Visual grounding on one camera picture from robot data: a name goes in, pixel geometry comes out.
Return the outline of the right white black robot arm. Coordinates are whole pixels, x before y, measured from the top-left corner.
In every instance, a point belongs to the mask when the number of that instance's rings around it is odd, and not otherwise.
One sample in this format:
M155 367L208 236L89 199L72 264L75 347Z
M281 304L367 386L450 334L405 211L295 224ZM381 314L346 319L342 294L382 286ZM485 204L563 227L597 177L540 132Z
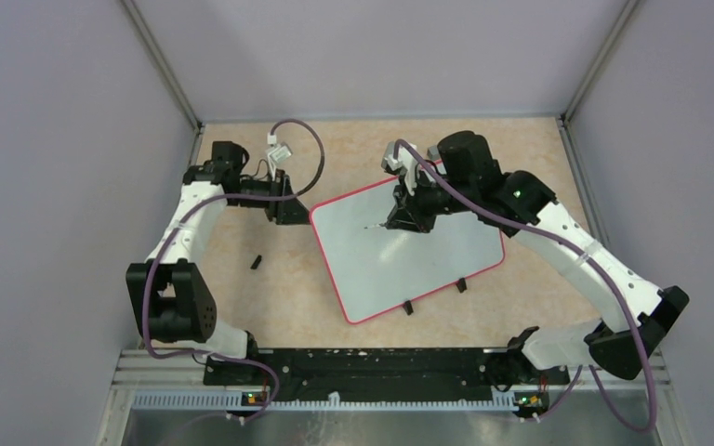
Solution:
M689 304L677 286L634 273L571 216L555 192L530 172L504 171L487 139L470 130L443 138L434 166L408 142L386 148L383 169L398 178L386 228L429 233L439 216L470 212L532 250L598 311L596 321L529 328L511 339L510 375L534 382L546 369L592 366L637 378Z

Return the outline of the pink framed whiteboard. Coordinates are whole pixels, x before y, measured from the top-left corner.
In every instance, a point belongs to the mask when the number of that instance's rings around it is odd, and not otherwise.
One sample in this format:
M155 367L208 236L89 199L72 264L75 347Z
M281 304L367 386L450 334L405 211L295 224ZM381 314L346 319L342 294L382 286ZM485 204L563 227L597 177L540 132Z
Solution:
M428 234L365 230L394 206L396 177L363 186L310 210L344 319L359 324L502 264L500 231L470 213L440 216Z

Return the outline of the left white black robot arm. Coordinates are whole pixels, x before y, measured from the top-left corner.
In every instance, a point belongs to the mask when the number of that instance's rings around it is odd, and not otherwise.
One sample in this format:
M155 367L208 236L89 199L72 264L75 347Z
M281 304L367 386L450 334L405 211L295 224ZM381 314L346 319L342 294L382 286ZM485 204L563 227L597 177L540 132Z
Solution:
M161 241L126 271L126 285L145 344L157 341L227 357L226 373L239 384L257 379L261 360L249 351L249 332L218 318L215 299L199 262L219 216L229 206L257 208L277 225L301 225L308 210L293 192L279 163L292 155L285 143L269 141L267 178L244 174L247 150L216 141L211 157L187 169L180 196Z

